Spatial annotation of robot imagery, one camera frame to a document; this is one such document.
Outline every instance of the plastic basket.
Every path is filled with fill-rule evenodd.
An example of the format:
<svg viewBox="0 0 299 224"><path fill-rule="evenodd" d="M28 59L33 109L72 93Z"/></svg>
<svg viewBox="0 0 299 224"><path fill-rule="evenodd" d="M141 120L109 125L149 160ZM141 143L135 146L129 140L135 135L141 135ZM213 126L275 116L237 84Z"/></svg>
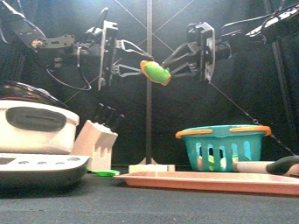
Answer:
<svg viewBox="0 0 299 224"><path fill-rule="evenodd" d="M259 161L261 138L271 129L261 125L220 125L181 130L191 168L197 172L233 172L233 162Z"/></svg>

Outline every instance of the plastic tray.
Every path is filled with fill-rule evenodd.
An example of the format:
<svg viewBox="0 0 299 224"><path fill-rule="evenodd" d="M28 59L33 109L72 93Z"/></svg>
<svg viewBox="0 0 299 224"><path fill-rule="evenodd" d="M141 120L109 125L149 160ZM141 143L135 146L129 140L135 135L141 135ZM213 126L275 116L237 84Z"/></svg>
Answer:
<svg viewBox="0 0 299 224"><path fill-rule="evenodd" d="M147 171L115 176L129 186L299 195L299 178L269 174Z"/></svg>

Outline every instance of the knife block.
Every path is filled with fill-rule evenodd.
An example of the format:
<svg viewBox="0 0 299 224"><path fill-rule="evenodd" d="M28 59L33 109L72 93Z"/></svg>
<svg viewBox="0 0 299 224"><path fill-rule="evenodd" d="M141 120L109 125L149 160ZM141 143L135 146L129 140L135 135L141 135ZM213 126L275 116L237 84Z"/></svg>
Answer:
<svg viewBox="0 0 299 224"><path fill-rule="evenodd" d="M112 146L117 133L87 120L76 138L71 155L89 156L88 170L111 170Z"/></svg>

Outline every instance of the wire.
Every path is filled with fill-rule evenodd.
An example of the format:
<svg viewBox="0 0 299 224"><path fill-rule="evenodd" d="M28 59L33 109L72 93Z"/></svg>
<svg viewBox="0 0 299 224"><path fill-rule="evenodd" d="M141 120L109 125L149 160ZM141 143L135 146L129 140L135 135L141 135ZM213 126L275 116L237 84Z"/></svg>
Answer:
<svg viewBox="0 0 299 224"><path fill-rule="evenodd" d="M247 20L241 20L241 21L237 21L237 22L233 22L233 23L229 23L229 24L224 24L220 28L220 32L219 32L219 37L221 36L221 33L224 31L224 29L227 29L228 27L233 26L233 25L243 25L243 24L247 24L249 22L256 22L257 20L261 20L261 19L265 19L268 17L271 17L272 15L264 15L261 17L253 17L251 19L247 19Z"/></svg>
<svg viewBox="0 0 299 224"><path fill-rule="evenodd" d="M216 88L216 90L221 93L221 95L228 99L228 101L236 106L236 108L245 114L245 116L252 120L252 123L255 125L263 125L259 123L259 120L256 118L253 118L248 112L232 101L232 99L224 94L224 92L215 86L215 84L212 82L209 82L209 84ZM281 146L281 148L284 148L293 156L295 153L292 152L292 150L283 144L283 142L276 138L275 134L271 134L269 137L272 137L272 139L275 139L276 143Z"/></svg>
<svg viewBox="0 0 299 224"><path fill-rule="evenodd" d="M71 88L71 89L75 89L75 90L80 90L80 91L88 91L88 90L91 90L91 85L89 85L89 82L88 82L88 80L87 80L87 78L85 78L85 75L84 75L84 73L83 73L83 70L81 70L81 68L80 68L80 47L79 47L79 50L77 50L77 69L79 69L79 74L80 74L80 77L81 77L81 79L84 80L84 82L85 82L85 84L87 84L87 86L84 86L84 87L73 87L72 85L69 85L69 84L67 84L65 82L63 82L60 79L57 79L56 77L55 77L55 75L53 75L53 73L52 73L52 71L48 69L48 68L45 68L45 71L47 71L47 73L48 73L48 75L64 86L64 87L67 87L67 88Z"/></svg>

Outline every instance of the black handle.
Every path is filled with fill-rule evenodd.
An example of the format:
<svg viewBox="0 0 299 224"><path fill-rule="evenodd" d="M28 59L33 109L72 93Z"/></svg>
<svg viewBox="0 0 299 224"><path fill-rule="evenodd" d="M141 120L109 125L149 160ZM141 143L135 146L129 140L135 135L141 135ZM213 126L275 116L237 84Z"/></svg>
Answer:
<svg viewBox="0 0 299 224"><path fill-rule="evenodd" d="M284 175L296 164L299 164L299 156L283 157L265 166L265 171L269 174Z"/></svg>

